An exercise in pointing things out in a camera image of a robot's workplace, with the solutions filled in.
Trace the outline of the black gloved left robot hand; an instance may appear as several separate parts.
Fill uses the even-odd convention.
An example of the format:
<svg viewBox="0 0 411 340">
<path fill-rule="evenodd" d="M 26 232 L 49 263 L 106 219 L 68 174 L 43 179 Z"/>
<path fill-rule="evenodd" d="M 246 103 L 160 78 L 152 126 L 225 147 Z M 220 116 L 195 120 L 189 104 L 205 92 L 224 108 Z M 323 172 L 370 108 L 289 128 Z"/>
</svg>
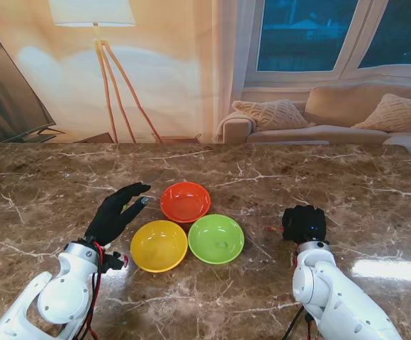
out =
<svg viewBox="0 0 411 340">
<path fill-rule="evenodd" d="M 129 208 L 124 207 L 132 198 L 140 196 L 151 189 L 151 185 L 137 182 L 122 187 L 108 196 L 98 207 L 97 213 L 89 224 L 84 238 L 97 242 L 101 247 L 117 239 L 137 215 L 147 205 L 148 198 L 138 198 Z"/>
</svg>

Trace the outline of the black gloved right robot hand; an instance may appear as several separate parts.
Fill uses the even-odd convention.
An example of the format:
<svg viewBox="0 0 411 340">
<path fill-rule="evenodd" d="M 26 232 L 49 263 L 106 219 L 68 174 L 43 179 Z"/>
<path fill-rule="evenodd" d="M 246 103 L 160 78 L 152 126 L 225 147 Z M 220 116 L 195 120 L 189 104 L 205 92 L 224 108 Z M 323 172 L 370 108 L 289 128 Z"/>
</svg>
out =
<svg viewBox="0 0 411 340">
<path fill-rule="evenodd" d="M 302 244 L 310 241 L 324 242 L 326 219 L 322 209 L 312 205 L 297 205 L 284 211 L 282 217 L 283 239 Z"/>
</svg>

